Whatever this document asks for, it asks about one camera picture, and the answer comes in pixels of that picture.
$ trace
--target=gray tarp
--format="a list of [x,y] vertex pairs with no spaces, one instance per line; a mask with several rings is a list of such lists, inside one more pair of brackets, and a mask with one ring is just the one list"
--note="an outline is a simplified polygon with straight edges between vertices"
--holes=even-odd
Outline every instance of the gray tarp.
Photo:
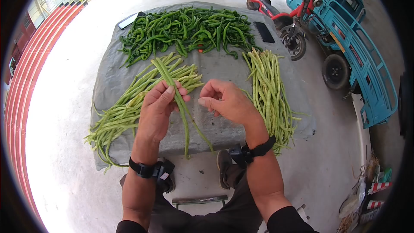
[[[172,6],[158,7],[147,10],[145,13],[161,12],[164,10],[167,10],[168,12],[171,10],[177,10],[180,7],[188,7],[193,5],[198,8],[210,8],[210,6],[213,6],[215,9],[227,8],[236,10],[240,14],[247,15],[248,20],[251,23],[254,21],[266,23],[270,33],[276,41],[275,43],[272,44],[262,42],[260,35],[253,24],[251,25],[251,28],[253,29],[251,33],[256,36],[257,46],[263,49],[272,50],[273,53],[285,56],[284,59],[279,59],[280,73],[285,84],[287,99],[291,109],[293,111],[304,112],[309,115],[297,115],[302,118],[302,121],[298,122],[294,138],[307,138],[312,136],[316,130],[316,122],[312,116],[312,110],[309,106],[308,98],[300,85],[300,80],[298,79],[297,72],[292,65],[289,53],[278,39],[273,21],[270,18],[257,11],[205,2],[189,2]],[[153,58],[153,55],[151,55],[146,61],[139,61],[129,68],[119,69],[127,57],[122,52],[117,51],[117,49],[122,48],[119,36],[126,35],[128,30],[129,27],[121,30],[118,26],[115,26],[111,43],[108,45],[108,48],[102,57],[93,92],[93,101],[98,111],[107,110],[112,107],[131,84],[135,75],[148,66],[150,64],[149,60]],[[160,56],[167,55],[174,50],[175,46],[171,46],[165,53],[160,53]],[[184,63],[189,65],[195,63],[198,66],[198,73],[203,74],[202,82],[204,83],[210,79],[232,81],[238,87],[249,91],[251,94],[251,79],[246,81],[247,76],[250,74],[249,68],[241,55],[240,49],[234,48],[234,50],[239,52],[238,60],[235,60],[230,55],[226,55],[223,49],[221,49],[220,52],[217,52],[217,50],[214,49],[206,54],[200,54],[197,50],[193,50],[189,53],[188,57],[184,59]],[[214,149],[220,150],[230,148],[236,143],[243,144],[245,141],[245,132],[243,127],[234,124],[223,117],[214,118],[212,113],[209,113],[204,107],[198,105],[197,99],[199,98],[200,90],[201,88],[197,88],[190,94],[192,100],[187,103],[187,106],[193,113],[195,122],[199,126],[200,130],[213,144]],[[92,111],[91,125],[95,124],[95,122],[99,119],[100,117]],[[170,121],[173,123],[170,124],[167,135],[160,143],[160,156],[184,154],[185,139],[181,117],[178,113],[173,112],[171,114]],[[210,151],[208,145],[198,135],[191,121],[188,123],[190,128],[189,154]],[[127,163],[130,157],[133,141],[132,130],[129,129],[112,142],[109,151],[110,157],[117,163]],[[96,153],[94,153],[94,158],[97,170],[101,170],[107,166],[99,159]]]

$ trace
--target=red running track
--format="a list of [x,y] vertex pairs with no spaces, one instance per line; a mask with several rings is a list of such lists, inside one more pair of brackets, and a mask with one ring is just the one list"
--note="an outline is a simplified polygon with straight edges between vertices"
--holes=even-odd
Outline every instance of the red running track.
[[39,26],[24,49],[10,83],[5,129],[10,159],[29,206],[41,222],[30,190],[26,168],[26,122],[34,86],[43,64],[60,35],[84,8],[83,4],[56,8]]

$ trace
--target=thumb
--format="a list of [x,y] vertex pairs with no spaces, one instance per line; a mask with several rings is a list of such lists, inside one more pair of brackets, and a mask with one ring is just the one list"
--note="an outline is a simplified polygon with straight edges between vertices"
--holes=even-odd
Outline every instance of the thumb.
[[201,97],[198,99],[198,103],[209,109],[214,109],[220,112],[221,101],[218,101],[211,97]]
[[161,96],[155,101],[155,105],[160,108],[164,109],[171,101],[173,101],[175,96],[175,89],[172,85],[170,85],[167,90],[165,90]]

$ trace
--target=yardlong bean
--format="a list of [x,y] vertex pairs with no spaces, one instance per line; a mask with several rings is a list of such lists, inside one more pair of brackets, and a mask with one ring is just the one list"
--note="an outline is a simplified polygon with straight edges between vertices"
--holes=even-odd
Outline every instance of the yardlong bean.
[[289,148],[289,139],[293,140],[293,133],[297,127],[297,121],[301,118],[292,114],[303,114],[293,112],[287,102],[283,81],[280,77],[279,61],[277,54],[271,51],[252,51],[243,58],[251,71],[247,79],[253,79],[253,98],[244,91],[260,112],[265,121],[270,136],[276,136],[273,152],[276,156],[281,154],[282,148]]
[[[142,102],[144,100],[144,96],[147,94],[148,91],[150,91],[155,85],[157,85],[163,78],[168,79],[168,84],[171,84],[171,80],[173,79],[182,81],[182,86],[188,90],[188,93],[194,90],[194,88],[204,85],[200,82],[202,75],[197,74],[197,66],[195,64],[190,66],[183,65],[182,67],[178,67],[180,64],[183,63],[181,55],[174,56],[174,52],[172,52],[167,56],[156,58],[156,60],[156,67],[148,71],[150,67],[153,65],[151,63],[142,72],[135,76],[131,85],[118,99],[118,101],[115,102],[114,106],[112,106],[108,110],[102,110],[103,113],[99,113],[96,110],[95,104],[92,104],[94,111],[98,116],[100,116],[100,120],[90,127],[89,135],[86,136],[84,139],[85,142],[88,142],[91,145],[93,143],[92,150],[96,151],[98,157],[104,163],[108,164],[105,173],[113,165],[118,167],[127,167],[127,165],[122,165],[115,162],[110,157],[110,146],[111,143],[117,137],[119,137],[123,132],[125,132],[129,128],[132,128],[133,136],[135,137],[135,128],[138,127],[136,121],[140,117]],[[177,101],[176,99],[176,102],[179,106],[181,106],[183,111],[187,112],[188,115],[191,117],[189,110],[184,104],[184,101]],[[183,114],[184,127],[187,128],[185,133],[185,155],[187,157],[189,143],[187,141],[187,138],[189,137],[188,123],[187,120],[185,120],[185,113]],[[210,149],[212,149],[211,143],[200,132],[194,120],[192,118],[191,120],[194,123],[194,126],[197,129],[197,131],[200,133],[201,137],[204,138],[204,140],[209,145]]]

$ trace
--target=dark pants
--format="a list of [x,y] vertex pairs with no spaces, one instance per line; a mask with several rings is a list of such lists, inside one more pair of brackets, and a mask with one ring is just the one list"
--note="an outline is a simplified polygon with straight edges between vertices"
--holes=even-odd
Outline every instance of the dark pants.
[[162,190],[157,188],[148,232],[256,233],[263,218],[250,193],[245,172],[238,165],[231,165],[227,169],[225,182],[234,188],[234,194],[221,210],[204,216],[191,216],[176,209],[164,198]]

